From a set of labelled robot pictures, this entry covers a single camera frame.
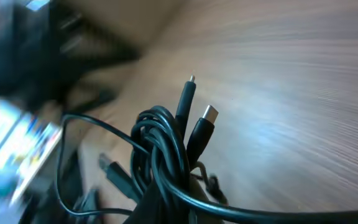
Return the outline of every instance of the black wire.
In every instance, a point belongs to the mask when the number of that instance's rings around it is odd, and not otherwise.
[[[134,152],[131,157],[132,180],[134,183],[137,183],[142,193],[144,193],[145,188],[150,184],[149,179],[145,175],[145,172],[149,172],[150,166],[146,166],[146,163],[141,160],[148,160],[152,167],[154,180],[165,204],[162,210],[167,212],[170,222],[174,222],[173,217],[176,215],[176,212],[180,213],[183,209],[183,207],[175,203],[176,199],[180,199],[187,207],[231,222],[351,222],[358,220],[358,210],[318,213],[265,212],[230,207],[192,197],[188,193],[190,171],[183,140],[178,132],[178,127],[175,124],[173,116],[160,106],[144,111],[139,115],[137,123],[132,128],[131,137],[87,115],[66,114],[63,116],[62,146],[58,155],[55,187],[61,205],[72,215],[131,214],[131,211],[120,208],[76,212],[69,209],[61,198],[59,186],[60,166],[64,152],[66,126],[69,120],[72,119],[82,119],[98,125],[134,146]]]

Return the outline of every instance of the wooden table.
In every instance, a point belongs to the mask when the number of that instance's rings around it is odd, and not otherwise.
[[[99,118],[129,133],[154,105],[174,113],[192,71],[188,127],[208,104],[219,111],[200,160],[231,205],[358,209],[358,1],[189,1]],[[99,170],[100,152],[129,171],[130,145],[93,128],[81,146],[86,189],[133,208]]]

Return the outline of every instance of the blurred black object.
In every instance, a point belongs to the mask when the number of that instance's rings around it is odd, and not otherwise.
[[[67,94],[87,72],[139,58],[131,44],[105,32],[60,1],[51,1],[34,11],[15,4],[12,19],[0,35],[0,95],[19,96],[30,111],[48,100],[66,108]],[[108,43],[108,53],[70,55],[78,37],[90,34],[96,42]],[[107,88],[99,96],[71,111],[84,112],[114,99]]]

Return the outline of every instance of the cable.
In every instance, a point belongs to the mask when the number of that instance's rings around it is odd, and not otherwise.
[[[205,139],[209,139],[212,131],[206,131],[207,135],[203,135],[206,127],[213,128],[213,121],[218,114],[217,111],[206,111],[205,120],[197,124],[192,135],[195,136],[195,143],[192,144],[194,151],[186,152],[183,138],[177,125],[177,121],[169,113],[169,111],[161,106],[155,106],[150,110],[142,112],[136,124],[131,130],[131,136],[126,135],[122,131],[106,124],[98,119],[87,115],[66,114],[62,118],[62,141],[60,153],[57,162],[57,176],[55,180],[55,188],[57,197],[62,207],[70,214],[75,216],[102,215],[107,213],[118,213],[123,215],[131,215],[131,211],[120,208],[105,208],[100,210],[76,212],[66,205],[60,195],[60,166],[65,147],[65,133],[67,124],[70,120],[81,119],[100,126],[129,144],[133,145],[131,155],[131,174],[132,181],[136,189],[143,197],[154,184],[157,185],[162,204],[160,205],[160,215],[166,216],[165,223],[180,223],[177,217],[186,217],[183,212],[188,212],[189,208],[206,213],[222,220],[231,222],[356,222],[358,221],[358,210],[345,212],[318,212],[318,213],[284,213],[284,212],[265,212],[257,210],[247,210],[242,208],[231,207],[221,203],[214,203],[207,200],[195,198],[189,193],[189,179],[194,178],[190,175],[190,167],[188,154],[192,158],[199,158],[200,154],[206,147]],[[150,176],[150,169],[153,173],[153,179]]]

